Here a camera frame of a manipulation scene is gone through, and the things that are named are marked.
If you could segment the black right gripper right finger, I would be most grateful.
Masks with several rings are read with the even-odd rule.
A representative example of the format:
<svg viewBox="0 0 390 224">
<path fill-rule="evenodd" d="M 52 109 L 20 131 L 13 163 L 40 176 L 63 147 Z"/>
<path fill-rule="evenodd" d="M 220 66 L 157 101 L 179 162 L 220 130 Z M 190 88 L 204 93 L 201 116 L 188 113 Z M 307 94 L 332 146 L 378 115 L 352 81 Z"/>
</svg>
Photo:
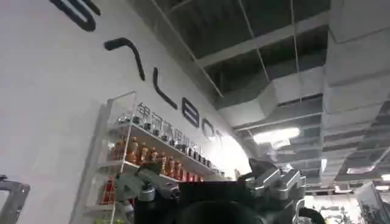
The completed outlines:
<svg viewBox="0 0 390 224">
<path fill-rule="evenodd" d="M 294 168 L 283 173 L 269 161 L 249 159 L 251 172 L 238 178 L 246 190 L 255 198 L 270 194 L 277 200 L 302 200 L 305 196 L 306 176 Z"/>
</svg>

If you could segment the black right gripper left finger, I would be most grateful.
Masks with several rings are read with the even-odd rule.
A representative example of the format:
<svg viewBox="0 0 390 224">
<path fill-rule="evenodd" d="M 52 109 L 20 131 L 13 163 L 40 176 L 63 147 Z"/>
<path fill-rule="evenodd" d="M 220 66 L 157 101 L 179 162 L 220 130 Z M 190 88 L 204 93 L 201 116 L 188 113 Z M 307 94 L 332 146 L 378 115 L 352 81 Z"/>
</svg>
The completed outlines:
<svg viewBox="0 0 390 224">
<path fill-rule="evenodd" d="M 156 160 L 142 164 L 134 173 L 119 173 L 115 176 L 115 201 L 130 198 L 153 201 L 157 193 L 164 199 L 179 197 L 179 184 L 160 176 L 163 161 Z"/>
</svg>

